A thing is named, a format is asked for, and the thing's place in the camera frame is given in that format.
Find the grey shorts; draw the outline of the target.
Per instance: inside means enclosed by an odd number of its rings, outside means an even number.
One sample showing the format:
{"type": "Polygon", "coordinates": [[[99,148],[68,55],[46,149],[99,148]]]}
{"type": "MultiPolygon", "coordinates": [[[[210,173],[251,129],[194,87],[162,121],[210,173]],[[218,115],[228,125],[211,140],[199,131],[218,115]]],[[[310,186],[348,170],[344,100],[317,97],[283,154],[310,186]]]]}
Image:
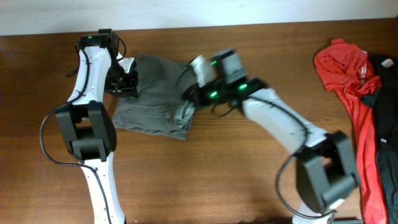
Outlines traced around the grey shorts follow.
{"type": "Polygon", "coordinates": [[[193,103],[181,94],[196,81],[186,63],[139,54],[137,98],[120,98],[113,113],[116,129],[186,140],[193,103]]]}

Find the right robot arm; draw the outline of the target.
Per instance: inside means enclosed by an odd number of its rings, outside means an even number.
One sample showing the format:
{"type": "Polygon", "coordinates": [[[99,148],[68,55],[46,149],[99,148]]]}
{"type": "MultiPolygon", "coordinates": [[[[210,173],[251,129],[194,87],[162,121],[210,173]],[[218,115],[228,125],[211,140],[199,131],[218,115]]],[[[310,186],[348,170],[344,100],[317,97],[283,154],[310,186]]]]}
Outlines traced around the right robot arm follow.
{"type": "Polygon", "coordinates": [[[289,153],[275,178],[275,190],[292,223],[335,223],[336,209],[361,185],[351,139],[329,133],[300,116],[259,78],[248,78],[235,49],[211,58],[199,55],[189,66],[196,77],[183,98],[198,109],[227,103],[274,137],[289,153]],[[295,188],[301,199],[292,208],[280,191],[287,166],[295,162],[295,188]]]}

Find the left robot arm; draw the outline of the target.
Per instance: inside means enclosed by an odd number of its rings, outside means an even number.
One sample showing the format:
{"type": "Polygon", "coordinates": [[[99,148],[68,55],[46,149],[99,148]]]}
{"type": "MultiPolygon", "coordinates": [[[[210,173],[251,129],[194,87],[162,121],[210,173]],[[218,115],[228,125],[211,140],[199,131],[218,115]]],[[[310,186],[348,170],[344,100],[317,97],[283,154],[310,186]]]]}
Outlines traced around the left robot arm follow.
{"type": "Polygon", "coordinates": [[[119,53],[122,40],[112,29],[84,35],[76,44],[79,67],[74,89],[55,111],[67,151],[88,185],[95,223],[125,224],[113,174],[117,135],[103,95],[137,98],[136,60],[119,53]]]}

